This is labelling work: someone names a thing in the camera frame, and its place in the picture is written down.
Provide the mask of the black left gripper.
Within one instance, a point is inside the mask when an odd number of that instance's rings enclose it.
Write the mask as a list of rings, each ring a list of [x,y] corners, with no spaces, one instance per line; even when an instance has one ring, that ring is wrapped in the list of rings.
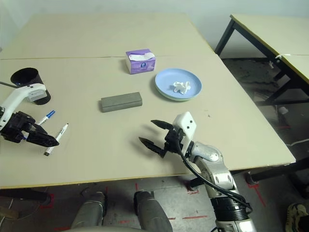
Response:
[[[28,134],[27,142],[44,147],[58,146],[59,142],[49,135],[40,125],[33,125],[33,118],[21,111],[13,113],[1,130],[1,136],[10,142],[20,143]]]

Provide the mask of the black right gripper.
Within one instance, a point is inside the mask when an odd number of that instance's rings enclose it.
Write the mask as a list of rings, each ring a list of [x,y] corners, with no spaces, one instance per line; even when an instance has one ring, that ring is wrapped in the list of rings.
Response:
[[[164,130],[168,130],[168,133],[165,137],[165,150],[161,149],[160,147],[156,146],[154,142],[139,137],[139,140],[151,151],[157,153],[161,158],[164,158],[167,151],[180,151],[180,149],[183,147],[181,145],[181,141],[184,137],[184,132],[182,129],[174,130],[174,127],[172,124],[167,123],[165,121],[161,120],[151,120],[153,124],[158,126],[159,128],[162,128]]]

